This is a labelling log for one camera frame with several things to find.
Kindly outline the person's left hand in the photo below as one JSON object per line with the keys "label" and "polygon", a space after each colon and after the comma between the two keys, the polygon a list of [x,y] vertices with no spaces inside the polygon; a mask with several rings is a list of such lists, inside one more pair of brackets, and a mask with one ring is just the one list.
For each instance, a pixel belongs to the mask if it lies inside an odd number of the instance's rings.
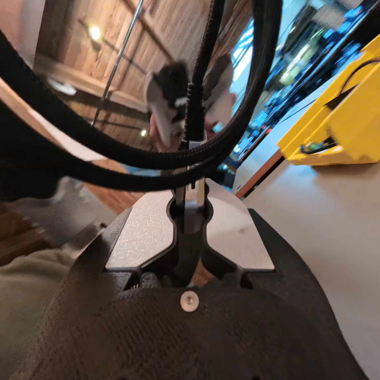
{"label": "person's left hand", "polygon": [[[236,102],[237,95],[232,92],[224,92],[221,100],[219,100],[215,107],[210,110],[205,118],[204,131],[206,140],[211,140],[216,132],[213,130],[217,124],[225,127],[232,117],[232,107]],[[155,146],[160,153],[173,153],[178,151],[179,146],[184,138],[184,130],[180,134],[170,135],[170,144],[166,145],[162,142],[155,114],[150,118],[150,132],[149,135],[153,138]]]}

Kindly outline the grey desk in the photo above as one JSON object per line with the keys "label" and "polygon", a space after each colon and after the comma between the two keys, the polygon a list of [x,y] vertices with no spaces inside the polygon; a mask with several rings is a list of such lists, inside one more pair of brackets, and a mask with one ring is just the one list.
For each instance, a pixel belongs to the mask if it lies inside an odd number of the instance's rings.
{"label": "grey desk", "polygon": [[311,269],[370,379],[380,373],[379,196],[379,163],[283,161],[244,200]]}

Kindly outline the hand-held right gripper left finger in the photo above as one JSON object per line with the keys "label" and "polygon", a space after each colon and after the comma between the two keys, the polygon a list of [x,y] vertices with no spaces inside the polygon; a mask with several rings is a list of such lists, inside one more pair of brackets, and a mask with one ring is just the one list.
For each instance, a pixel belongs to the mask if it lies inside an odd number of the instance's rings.
{"label": "hand-held right gripper left finger", "polygon": [[171,215],[175,205],[172,190],[141,197],[121,228],[105,270],[139,277],[154,273],[165,285],[189,285],[192,248]]}

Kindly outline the person's olive clothing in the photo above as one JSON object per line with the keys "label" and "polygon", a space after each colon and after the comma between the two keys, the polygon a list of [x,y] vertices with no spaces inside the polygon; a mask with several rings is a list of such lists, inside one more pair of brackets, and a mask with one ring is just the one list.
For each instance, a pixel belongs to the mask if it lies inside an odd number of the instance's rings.
{"label": "person's olive clothing", "polygon": [[0,269],[0,378],[9,379],[35,345],[52,298],[74,263],[60,249],[20,256]]}

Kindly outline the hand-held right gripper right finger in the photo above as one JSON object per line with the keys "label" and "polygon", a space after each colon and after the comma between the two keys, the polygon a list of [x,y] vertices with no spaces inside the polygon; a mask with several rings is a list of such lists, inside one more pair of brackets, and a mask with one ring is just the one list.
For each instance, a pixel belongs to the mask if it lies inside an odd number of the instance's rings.
{"label": "hand-held right gripper right finger", "polygon": [[273,273],[273,261],[245,204],[211,179],[205,184],[204,268],[218,279],[228,273]]}

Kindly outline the metal pole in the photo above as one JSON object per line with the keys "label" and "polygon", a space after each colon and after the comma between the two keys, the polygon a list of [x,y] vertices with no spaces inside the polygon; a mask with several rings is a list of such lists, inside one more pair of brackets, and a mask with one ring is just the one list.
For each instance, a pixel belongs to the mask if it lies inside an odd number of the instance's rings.
{"label": "metal pole", "polygon": [[115,63],[113,65],[113,68],[112,68],[112,71],[110,72],[110,75],[109,75],[109,78],[107,80],[107,84],[105,86],[105,89],[103,91],[103,94],[102,94],[102,97],[100,99],[100,105],[99,107],[97,108],[96,112],[95,112],[95,115],[94,115],[94,118],[93,118],[93,121],[92,121],[92,126],[95,126],[96,125],[96,122],[98,120],[98,117],[99,117],[99,114],[100,112],[102,111],[103,109],[103,106],[105,105],[105,102],[106,100],[109,99],[109,97],[111,96],[111,92],[110,92],[110,89],[112,89],[111,85],[112,85],[112,82],[113,82],[113,79],[116,75],[116,72],[117,72],[117,69],[118,69],[118,66],[121,62],[121,59],[123,58],[123,55],[124,55],[124,51],[126,49],[126,46],[128,44],[128,41],[130,39],[130,36],[132,34],[132,31],[133,31],[133,28],[135,26],[135,23],[139,17],[139,14],[143,8],[143,3],[144,3],[144,0],[140,0],[135,8],[135,11],[133,13],[133,16],[131,18],[131,22],[128,26],[128,29],[126,30],[126,34],[123,38],[123,41],[122,41],[122,44],[118,50],[118,55],[117,55],[117,58],[115,60]]}

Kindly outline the cluttered background shelf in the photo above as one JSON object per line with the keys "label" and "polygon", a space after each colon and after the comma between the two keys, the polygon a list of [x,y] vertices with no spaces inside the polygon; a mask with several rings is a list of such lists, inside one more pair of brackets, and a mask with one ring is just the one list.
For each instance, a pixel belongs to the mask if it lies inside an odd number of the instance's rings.
{"label": "cluttered background shelf", "polygon": [[239,167],[263,135],[378,34],[379,1],[307,1],[278,45],[278,60],[228,164]]}

